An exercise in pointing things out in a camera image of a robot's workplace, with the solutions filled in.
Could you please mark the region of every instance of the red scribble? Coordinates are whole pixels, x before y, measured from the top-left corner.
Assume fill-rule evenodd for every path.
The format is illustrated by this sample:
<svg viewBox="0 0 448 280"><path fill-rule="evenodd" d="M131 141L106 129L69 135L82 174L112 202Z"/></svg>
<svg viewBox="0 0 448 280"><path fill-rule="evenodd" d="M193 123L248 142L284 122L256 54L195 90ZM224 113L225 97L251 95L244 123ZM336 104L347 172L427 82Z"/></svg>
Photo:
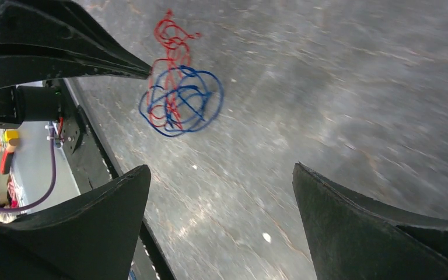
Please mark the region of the red scribble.
<svg viewBox="0 0 448 280"><path fill-rule="evenodd" d="M183 77L181 71L177 68L180 65L190 66L191 57L190 57L190 46L186 43L188 39L198 39L201 37L200 33L190 34L183 30L180 26L178 26L171 18L173 17L173 11L168 9L164 18L159 21L157 26L153 31L153 35L155 39L166 49L166 57L159 58L152 64L152 71L155 69L155 66L159 62L165 62L167 66L167 70L169 71L166 75L164 81L164 90L172 90L178 87L176 80L174 79L174 73L177 72L179 78ZM152 73L150 73L148 90L150 91L153 86L153 78ZM164 127L167 123L155 125L155 120L161 120L166 118L166 114L171 114L175 117L176 123L172 123L176 125L179 129L183 129L183 126L180 122L180 114L177 108L176 102L176 93L166 96L166 108L164 110L164 114L162 116L156 116L153 112L156 108L163 108L162 105L157 105L153 107L149 112L150 122L155 127ZM151 97L149 96L149 92L147 93L147 106L150 103Z"/></svg>

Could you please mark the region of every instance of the gray table surface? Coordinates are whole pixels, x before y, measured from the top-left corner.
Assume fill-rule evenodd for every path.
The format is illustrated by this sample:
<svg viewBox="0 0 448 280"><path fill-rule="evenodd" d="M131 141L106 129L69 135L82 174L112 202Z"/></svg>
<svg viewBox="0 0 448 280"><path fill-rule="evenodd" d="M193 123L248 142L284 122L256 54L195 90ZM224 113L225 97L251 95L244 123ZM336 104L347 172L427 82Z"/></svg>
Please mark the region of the gray table surface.
<svg viewBox="0 0 448 280"><path fill-rule="evenodd" d="M448 1L79 0L125 48L164 56L167 8L226 97L206 130L157 134L146 81L82 78L122 168L148 164L146 217L177 279L315 279L295 162L448 218Z"/></svg>

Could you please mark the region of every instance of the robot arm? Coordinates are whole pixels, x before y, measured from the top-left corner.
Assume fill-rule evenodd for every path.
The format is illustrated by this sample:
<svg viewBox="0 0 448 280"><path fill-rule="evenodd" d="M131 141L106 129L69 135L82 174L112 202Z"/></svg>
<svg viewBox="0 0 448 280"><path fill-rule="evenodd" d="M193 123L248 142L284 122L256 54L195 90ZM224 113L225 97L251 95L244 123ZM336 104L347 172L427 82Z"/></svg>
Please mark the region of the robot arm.
<svg viewBox="0 0 448 280"><path fill-rule="evenodd" d="M0 89L77 76L146 79L150 69L71 0L0 0Z"/></svg>

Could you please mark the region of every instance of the cable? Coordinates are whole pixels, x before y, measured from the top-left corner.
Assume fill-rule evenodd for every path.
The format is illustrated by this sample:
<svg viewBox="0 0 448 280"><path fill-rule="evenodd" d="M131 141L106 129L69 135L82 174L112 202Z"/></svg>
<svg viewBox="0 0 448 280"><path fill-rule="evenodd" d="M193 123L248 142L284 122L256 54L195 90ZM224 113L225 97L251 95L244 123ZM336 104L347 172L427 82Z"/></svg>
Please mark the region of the cable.
<svg viewBox="0 0 448 280"><path fill-rule="evenodd" d="M50 128L49 132L50 132L50 149L51 149L51 161L52 161L52 178L51 178L51 184L49 186L49 189L47 190L47 192L44 194L43 197L41 197L39 200L35 201L32 204L22 206L22 207L17 207L17 208L1 208L0 207L0 213L15 213L15 212L22 212L22 211L26 211L28 209L32 209L35 206L44 202L51 195L51 193L54 189L54 186L55 186L55 179L56 179L56 175L57 175L56 165L55 165L55 153L54 153L54 149L55 149L54 127Z"/></svg>
<svg viewBox="0 0 448 280"><path fill-rule="evenodd" d="M62 125L64 123L64 118L59 117L59 129L57 131L57 136L59 137L59 140L64 142L64 138L62 137Z"/></svg>
<svg viewBox="0 0 448 280"><path fill-rule="evenodd" d="M160 86L160 82L165 79L165 76L171 71L180 71L183 78L175 89L166 90L163 86ZM203 76L213 79L217 85L218 90L213 92L207 86L207 83ZM196 79L202 85L201 88L196 85L187 85L188 80ZM212 96L218 96L218 106L213 114L206 111L207 104ZM175 96L174 101L169 101L168 96ZM200 104L197 108L192 106L189 102L190 99L200 98ZM176 137L186 132L197 132L204 129L213 120L215 120L221 111L222 103L224 100L224 88L219 79L208 71L198 71L192 67L181 65L177 68L167 70L160 74L155 84L149 88L149 90L142 96L138 104L138 111L143 118L160 134L166 137ZM146 108L143 108L144 103L148 103ZM192 112L192 115L185 120L181 120L180 116L175 119L174 110L169 109L171 106L176 108L185 107ZM155 125L151 119L154 109L164 108L164 116L158 117L159 119L165 118L165 124L163 126Z"/></svg>
<svg viewBox="0 0 448 280"><path fill-rule="evenodd" d="M166 63L166 69L169 71L164 80L164 89L170 90L175 89L177 87L177 83L175 80L175 76L173 72L176 72L176 75L179 76L180 79L183 78L183 74L180 71L171 71L171 69L178 69L179 65L190 66L191 57L190 57L190 46L186 43L189 39L198 39L201 37L200 33L190 34L186 32L183 28L177 25L173 20L173 12L171 9L168 9L164 18L159 21L155 29L153 30L153 35L155 39L166 49L166 57L159 58L152 64L152 70L149 78L149 86L148 88L152 88L153 86L153 76L152 71L156 68L159 62ZM178 107L176 106L176 95L175 94L167 94L165 96L166 99L166 110L171 111L171 114L174 117L171 125L177 126L179 129L183 129L180 121L180 113L178 111ZM158 117L153 114L151 111L149 113L150 123L152 126L156 127L164 127L166 122L163 124L155 124L157 120L162 120L164 117Z"/></svg>

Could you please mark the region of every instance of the white spot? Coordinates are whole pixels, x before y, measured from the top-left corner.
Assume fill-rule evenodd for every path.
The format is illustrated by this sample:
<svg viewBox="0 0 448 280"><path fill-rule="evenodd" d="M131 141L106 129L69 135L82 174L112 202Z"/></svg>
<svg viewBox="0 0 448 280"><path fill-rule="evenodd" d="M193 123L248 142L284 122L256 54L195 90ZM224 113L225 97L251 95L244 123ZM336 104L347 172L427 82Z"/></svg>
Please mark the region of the white spot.
<svg viewBox="0 0 448 280"><path fill-rule="evenodd" d="M271 243L272 242L272 238L270 236L270 234L268 234L267 232L262 233L262 237L265 239L265 241Z"/></svg>

